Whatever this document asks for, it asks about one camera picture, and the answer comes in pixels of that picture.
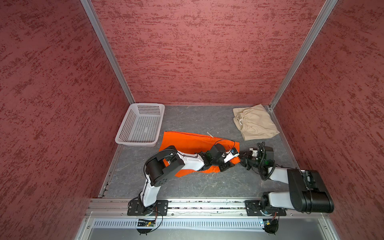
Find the folded beige pants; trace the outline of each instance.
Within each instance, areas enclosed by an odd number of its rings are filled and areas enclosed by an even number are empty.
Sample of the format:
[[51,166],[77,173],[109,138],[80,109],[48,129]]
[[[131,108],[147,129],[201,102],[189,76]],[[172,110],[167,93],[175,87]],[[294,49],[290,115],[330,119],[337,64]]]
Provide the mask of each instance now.
[[276,125],[261,104],[251,108],[233,108],[233,114],[235,116],[233,121],[245,141],[271,138],[279,134]]

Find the gray marble floor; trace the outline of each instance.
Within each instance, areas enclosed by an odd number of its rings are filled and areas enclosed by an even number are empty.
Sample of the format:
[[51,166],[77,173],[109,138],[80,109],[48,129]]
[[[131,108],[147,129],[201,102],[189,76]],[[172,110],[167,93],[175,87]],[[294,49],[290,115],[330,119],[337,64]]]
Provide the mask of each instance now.
[[[240,150],[256,147],[265,141],[273,147],[275,162],[285,167],[296,167],[280,135],[270,139],[244,141],[233,122],[233,106],[166,106],[159,140],[155,147],[124,146],[106,197],[136,197],[143,189],[144,162],[159,150],[164,131],[207,134],[235,140]],[[161,187],[158,197],[259,197],[264,191],[288,191],[288,185],[272,180],[262,181],[252,170],[240,164],[225,172],[204,174],[195,172],[170,180]]]

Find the laundry basket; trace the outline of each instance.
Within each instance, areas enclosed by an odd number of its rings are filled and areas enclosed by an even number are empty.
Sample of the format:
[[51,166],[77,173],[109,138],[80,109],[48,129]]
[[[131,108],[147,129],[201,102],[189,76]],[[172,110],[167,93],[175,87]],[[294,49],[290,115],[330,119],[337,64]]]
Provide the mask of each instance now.
[[158,103],[131,104],[116,135],[116,143],[128,146],[155,146],[164,109],[164,105]]

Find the textured red wall panel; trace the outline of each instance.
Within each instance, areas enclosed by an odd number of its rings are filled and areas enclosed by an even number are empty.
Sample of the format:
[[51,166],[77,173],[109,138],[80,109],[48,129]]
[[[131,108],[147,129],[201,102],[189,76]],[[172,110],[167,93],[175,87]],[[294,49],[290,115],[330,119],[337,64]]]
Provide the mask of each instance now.
[[342,239],[384,239],[384,2],[339,0],[276,114]]
[[78,0],[0,7],[0,239],[73,239],[128,104]]
[[324,0],[92,3],[136,102],[269,104]]

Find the orange cloth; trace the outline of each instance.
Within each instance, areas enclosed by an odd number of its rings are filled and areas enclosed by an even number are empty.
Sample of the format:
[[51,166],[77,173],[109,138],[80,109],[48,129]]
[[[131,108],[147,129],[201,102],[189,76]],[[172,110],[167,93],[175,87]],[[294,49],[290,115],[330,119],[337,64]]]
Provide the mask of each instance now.
[[[215,142],[221,139],[222,138],[210,137],[189,132],[164,132],[163,142],[161,143],[159,151],[164,150],[165,148],[171,145],[174,145],[178,151],[188,154],[206,152],[212,148]],[[218,143],[223,145],[226,150],[230,150],[233,147],[233,141],[231,140],[225,139]],[[235,142],[235,148],[237,149],[237,151],[240,151],[240,144],[238,142]],[[240,162],[240,159],[238,157],[235,157],[231,160],[231,162],[233,164],[237,164]],[[175,176],[182,177],[192,172],[196,171],[191,169],[182,169]],[[220,169],[218,166],[211,166],[209,169],[201,172],[220,172]]]

